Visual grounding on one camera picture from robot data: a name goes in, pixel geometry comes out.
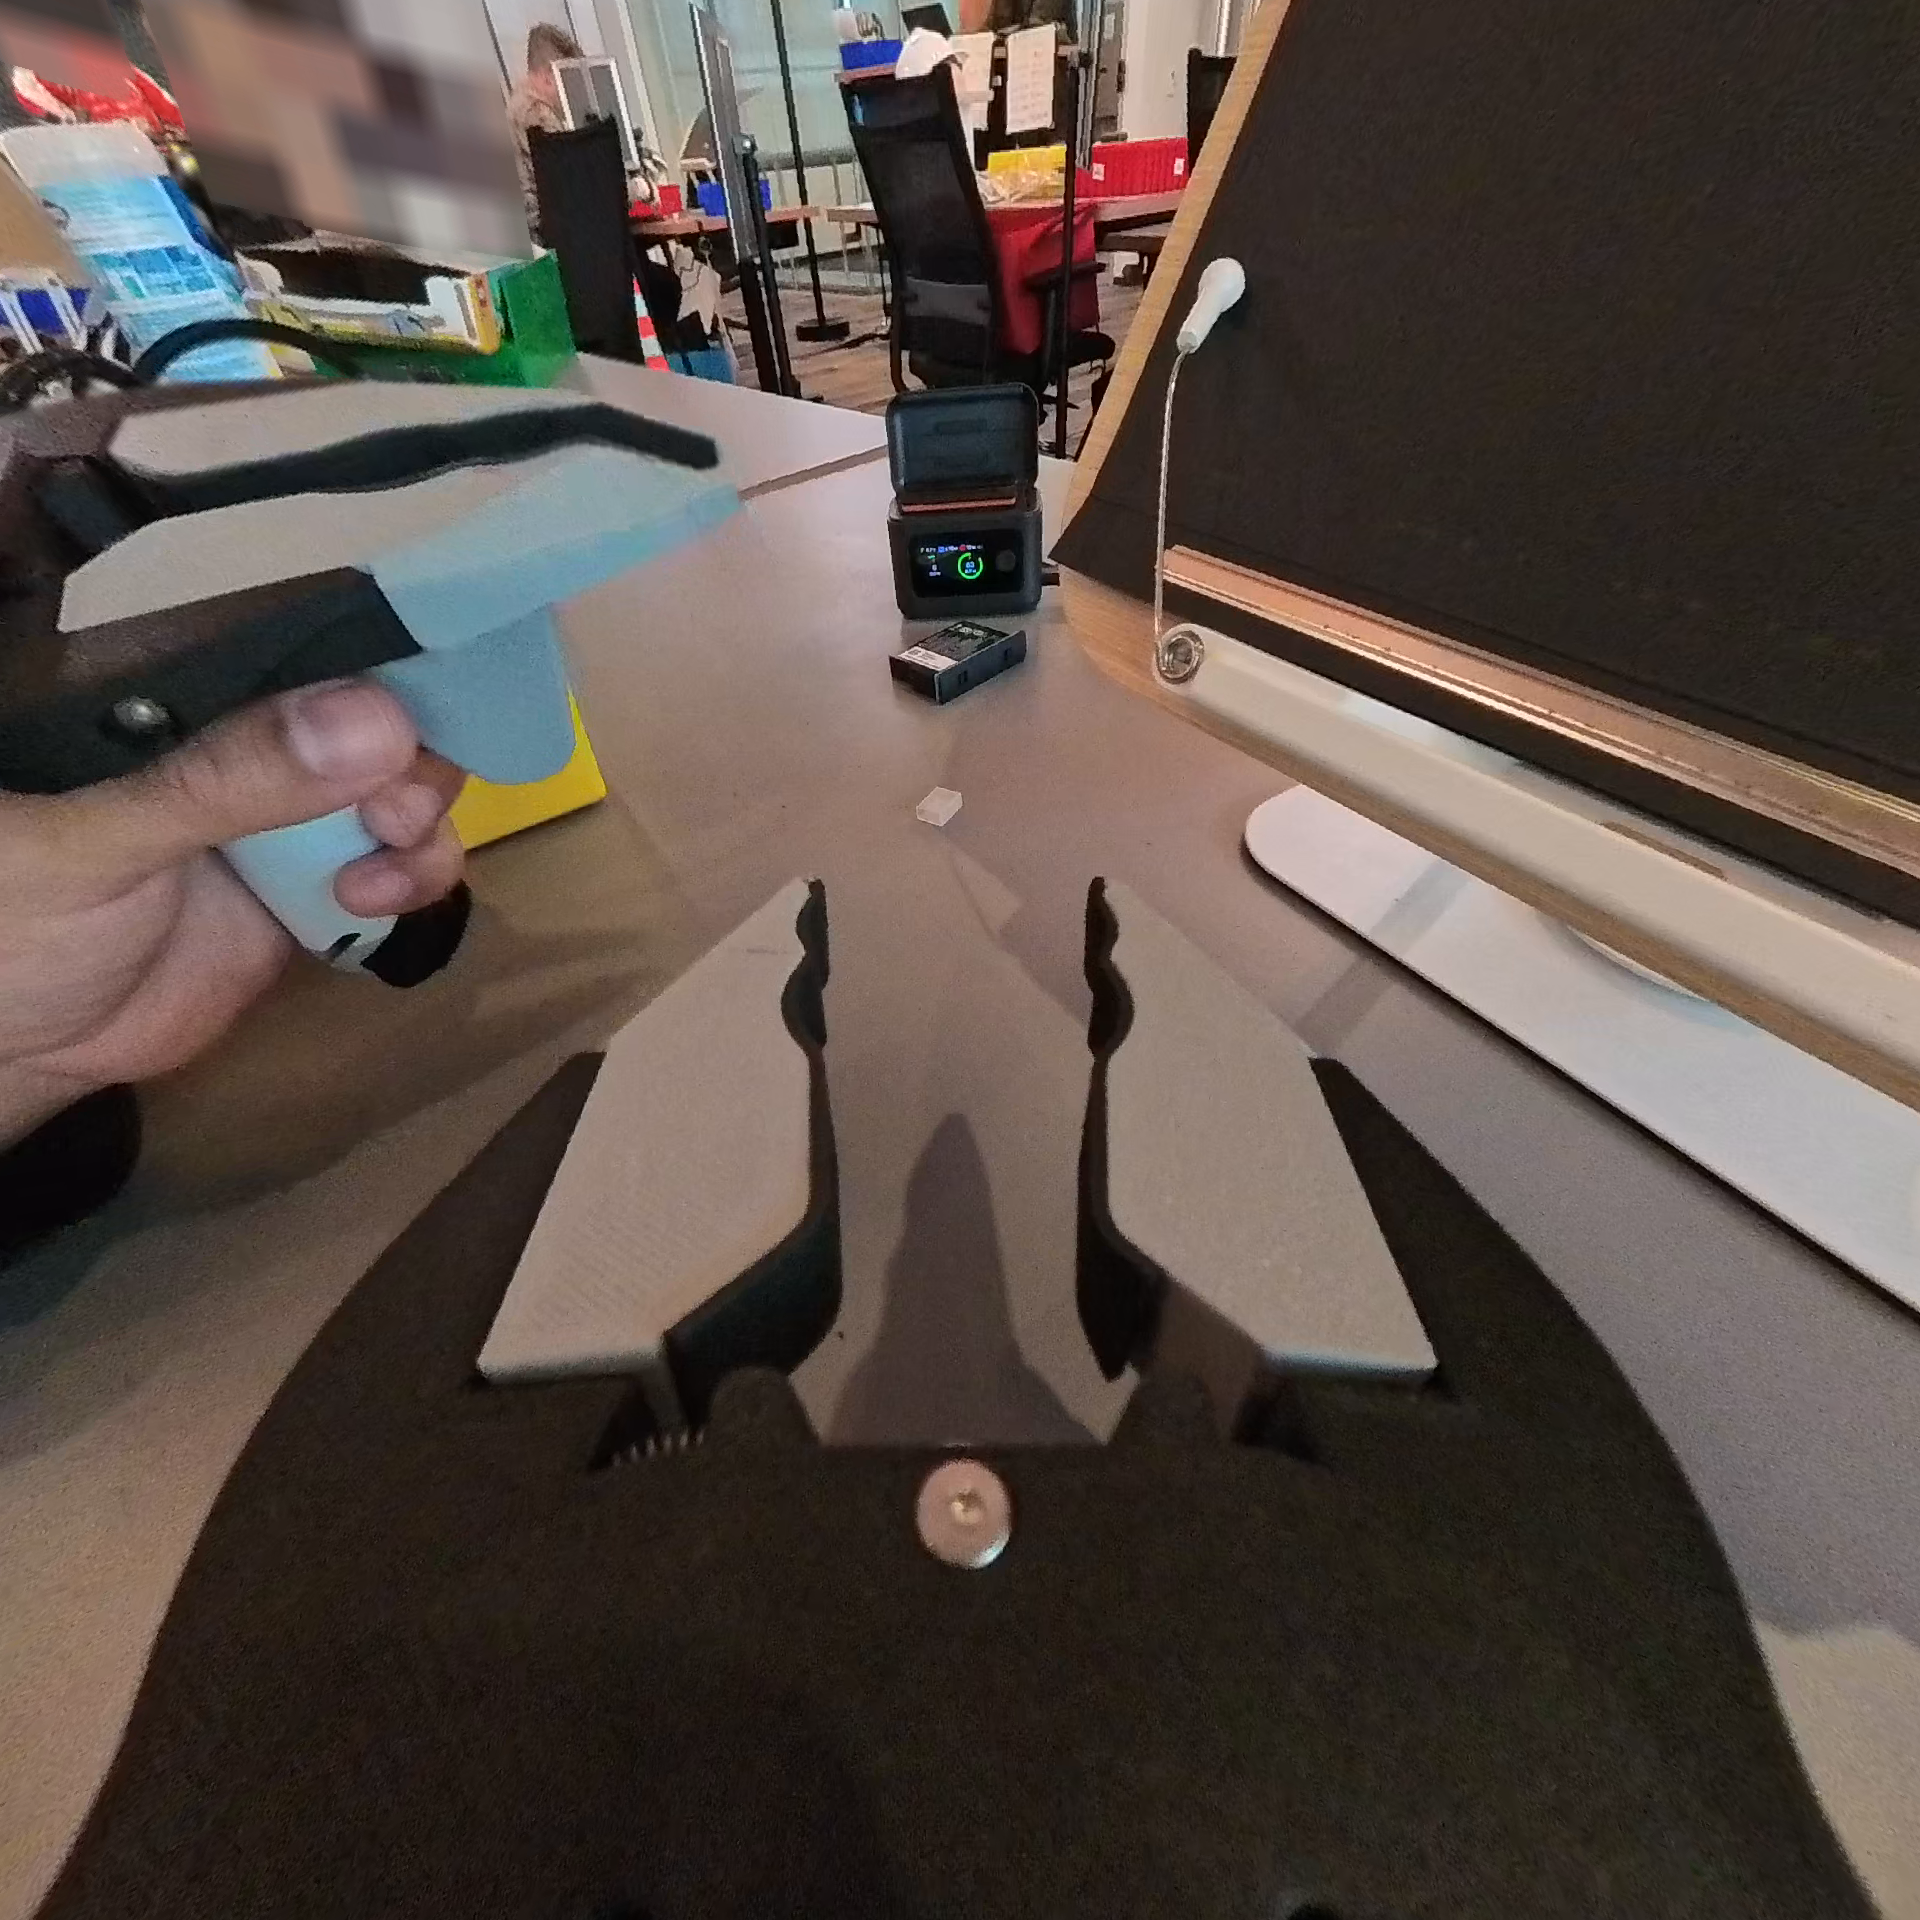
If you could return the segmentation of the black office chair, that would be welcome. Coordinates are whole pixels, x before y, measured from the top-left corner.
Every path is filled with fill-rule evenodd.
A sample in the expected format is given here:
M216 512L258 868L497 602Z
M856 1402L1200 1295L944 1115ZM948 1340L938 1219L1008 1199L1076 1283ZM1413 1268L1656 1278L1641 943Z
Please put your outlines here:
M541 246L561 269L573 343L644 362L628 183L617 123L533 132Z
M853 80L841 98L891 288L894 392L1018 382L1068 418L1073 378L1090 372L1094 413L1117 358L1097 312L1094 205L991 208L948 62Z

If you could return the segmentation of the green cardboard box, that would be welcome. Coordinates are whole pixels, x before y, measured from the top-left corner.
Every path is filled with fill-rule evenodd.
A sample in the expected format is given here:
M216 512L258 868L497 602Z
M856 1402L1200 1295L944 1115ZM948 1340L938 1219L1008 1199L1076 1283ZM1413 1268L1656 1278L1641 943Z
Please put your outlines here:
M438 260L317 233L237 269L256 318L346 348L366 378L546 388L578 352L551 255Z

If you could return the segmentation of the dark green battery charger case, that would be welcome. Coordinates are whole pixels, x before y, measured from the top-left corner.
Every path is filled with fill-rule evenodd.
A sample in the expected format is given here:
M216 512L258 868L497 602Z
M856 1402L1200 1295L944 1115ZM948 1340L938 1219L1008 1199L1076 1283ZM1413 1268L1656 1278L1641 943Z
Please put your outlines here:
M1043 598L1040 403L998 382L887 409L887 543L911 623L1034 610Z

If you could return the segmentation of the person's left hand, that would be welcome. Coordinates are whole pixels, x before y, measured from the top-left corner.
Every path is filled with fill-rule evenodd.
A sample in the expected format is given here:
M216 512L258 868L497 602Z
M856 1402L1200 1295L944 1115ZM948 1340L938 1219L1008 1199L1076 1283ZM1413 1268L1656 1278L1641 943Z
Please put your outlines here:
M4 1145L184 1068L297 955L227 842L348 809L374 848L336 895L403 916L463 879L463 786L386 689L351 679L240 708L123 780L4 793Z

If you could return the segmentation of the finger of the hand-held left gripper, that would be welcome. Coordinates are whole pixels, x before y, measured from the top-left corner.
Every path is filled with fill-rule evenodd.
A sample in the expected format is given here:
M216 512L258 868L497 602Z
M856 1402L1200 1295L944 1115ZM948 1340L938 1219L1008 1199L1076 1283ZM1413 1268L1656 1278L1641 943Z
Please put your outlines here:
M734 488L714 472L650 456L534 456L397 488L277 493L156 523L87 559L63 590L60 626L184 609L193 589L351 569L371 576L421 648L360 678L396 692L421 742L463 772L543 780L573 755L551 605L734 508Z
M317 382L126 413L110 466L141 493L378 492L463 466L614 445L693 472L718 445L584 392L441 382Z

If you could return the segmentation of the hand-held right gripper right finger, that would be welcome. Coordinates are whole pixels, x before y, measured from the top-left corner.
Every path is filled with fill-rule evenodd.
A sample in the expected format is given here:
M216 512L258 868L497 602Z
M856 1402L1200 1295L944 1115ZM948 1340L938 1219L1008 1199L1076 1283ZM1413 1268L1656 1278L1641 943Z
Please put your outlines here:
M1101 1373L1430 1383L1436 1346L1308 1042L1107 876L1087 979L1076 1309Z

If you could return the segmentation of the white wipes canister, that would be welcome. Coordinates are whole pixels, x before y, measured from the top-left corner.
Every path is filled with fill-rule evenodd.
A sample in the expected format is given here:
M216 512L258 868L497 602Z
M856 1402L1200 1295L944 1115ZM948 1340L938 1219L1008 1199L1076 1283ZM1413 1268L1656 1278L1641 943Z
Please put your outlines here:
M250 319L244 279L193 219L153 133L133 119L4 133L21 185L56 219L136 353L190 322Z

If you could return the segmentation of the yellow plastic bin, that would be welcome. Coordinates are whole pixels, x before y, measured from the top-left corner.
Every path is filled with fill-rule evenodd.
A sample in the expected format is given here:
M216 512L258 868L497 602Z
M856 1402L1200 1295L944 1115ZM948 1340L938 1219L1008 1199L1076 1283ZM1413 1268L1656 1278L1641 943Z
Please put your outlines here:
M497 782L478 773L466 778L448 809L451 828L466 850L497 846L606 803L608 786L576 689L570 689L570 718L573 750L563 768L551 778L527 782Z

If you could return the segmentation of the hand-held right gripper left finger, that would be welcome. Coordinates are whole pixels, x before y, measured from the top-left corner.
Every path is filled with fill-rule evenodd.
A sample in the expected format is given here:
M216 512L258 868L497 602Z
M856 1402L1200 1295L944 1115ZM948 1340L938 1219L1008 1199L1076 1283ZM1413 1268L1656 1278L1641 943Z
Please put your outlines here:
M828 903L793 879L620 1026L478 1356L488 1383L793 1373L843 1299Z

